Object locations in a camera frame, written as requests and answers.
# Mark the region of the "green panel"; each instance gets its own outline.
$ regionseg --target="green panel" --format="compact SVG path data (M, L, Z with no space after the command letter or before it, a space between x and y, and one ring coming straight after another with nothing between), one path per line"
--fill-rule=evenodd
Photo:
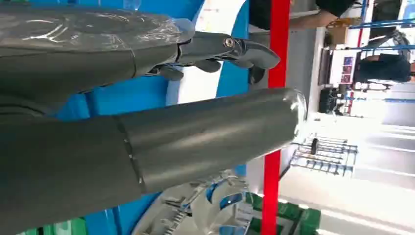
M300 219L301 209L296 204L278 203L278 216L281 218L297 221Z
M283 230L284 230L284 226L277 225L277 235L280 235Z
M88 235L85 219L72 220L72 235Z
M300 220L300 235L313 235L320 227L322 213L319 210L307 209Z
M43 235L55 235L53 225L47 225L43 227Z
M252 204L254 210L259 211L259 212L262 211L262 197L258 196L257 194L248 193L246 197L246 202L249 204Z
M257 219L257 218L253 218L251 220L251 224L249 226L249 229L253 230L257 233L261 233L261 224L262 224L262 220Z
M31 229L18 235L39 235L39 232L37 229Z

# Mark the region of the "metal rack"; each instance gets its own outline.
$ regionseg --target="metal rack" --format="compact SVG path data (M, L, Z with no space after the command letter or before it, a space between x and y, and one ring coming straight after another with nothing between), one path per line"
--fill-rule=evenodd
M362 13L361 18L364 19L366 15L366 10L368 7L368 0L363 0L362 3ZM401 19L401 20L392 20L392 21L378 21L378 22L363 22L360 25L349 26L349 29L363 29L363 28L383 28L383 27L404 27L412 28L415 27L415 18L411 19ZM394 45L394 46L365 46L365 47L349 47L349 50L361 50L361 51L371 51L371 50L411 50L415 49L415 45Z
M317 137L319 145L312 154L314 136L307 138L293 153L290 165L339 177L352 177L358 153L357 146L347 140Z

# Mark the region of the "machine part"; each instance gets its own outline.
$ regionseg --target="machine part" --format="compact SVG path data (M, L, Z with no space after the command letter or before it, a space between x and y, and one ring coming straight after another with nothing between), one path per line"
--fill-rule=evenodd
M97 52L183 43L187 19L101 7L0 3L0 47Z
M193 18L195 30L231 35L238 13L245 2L246 0L204 0L198 13ZM209 70L197 64L197 68L183 68L183 79L169 82L166 104L173 105L216 98L222 65L223 62L218 62Z
M243 164L289 144L303 108L299 92L271 89L74 122L2 115L0 228L66 221Z
M0 71L2 77L0 95L5 96L0 99L0 104L2 112L6 113L15 113L16 107L19 107L27 113L50 115L66 102L71 94L87 92L95 87L107 86L142 75L161 74L171 80L180 80L183 75L175 68L177 66L188 67L196 64L205 71L214 72L220 69L218 61L223 60L244 66L256 65L265 69L272 68L278 63L278 56L274 52L248 40L232 39L233 47L224 46L224 41L231 38L227 34L196 32L194 37L185 42L177 39L176 43L164 41L159 44L158 38L160 34L166 33L165 27L171 28L167 25L169 23L160 26L162 20L148 22L143 20L143 17L166 19L166 21L171 19L163 15L153 14L150 17L136 11L101 10L90 16L89 8L30 7L27 4L11 3L2 4L0 13L4 14L1 20L6 25L0 29L2 35L0 63L3 67ZM112 17L99 17L97 13ZM98 35L106 38L109 35L120 34L123 36L123 42L132 44L137 33L143 33L146 37L153 38L154 44L151 40L137 39L134 47L119 46L118 49L100 47L84 50L82 46L84 41L75 43L64 40L64 33L69 33L69 29L55 35L53 39L46 37L53 32L52 29L66 22L61 19L61 15L70 16L69 19L76 19L80 15L83 17L82 23L79 23L81 26L89 23L93 25L94 30L91 31L92 29L70 24L69 26L73 28L71 35L81 30L85 33L85 38L94 41ZM34 20L37 19L35 17L41 16L44 18ZM127 23L125 20L121 21L123 17L129 19ZM25 23L22 26L13 26L16 22Z
M165 190L147 210L132 235L244 234L252 219L253 198L246 183L230 171L218 177Z
M1 5L5 21L0 29L4 39L0 43L3 234L67 221L229 169L285 146L304 122L305 99L290 89L81 121L51 119L49 115L71 94L136 76L170 73L179 79L173 70L176 66L200 66L197 62L204 60L249 62L261 68L278 62L266 47L242 39L233 39L234 46L225 47L227 34L197 32L185 42L160 45L157 35L164 28L157 31L139 17L119 24L120 18L114 15L98 17L87 14L91 13L87 8L69 8ZM49 18L34 18L38 13L47 13ZM68 47L53 47L50 25L41 21L57 23L55 28L59 28L61 15L72 13L75 22L80 20L75 17L78 13L83 16L83 23L78 22L81 29L75 29L86 35L136 29L152 32L149 35L155 36L155 43L150 40L146 46L120 50L83 50L70 42ZM22 28L7 24L15 22L21 22ZM94 29L83 28L87 22ZM31 31L34 38L29 37L26 44L19 43L24 38L18 36L30 32L23 30L29 29L25 25L29 23L38 31ZM110 31L107 25L113 26ZM54 39L73 32L68 28Z

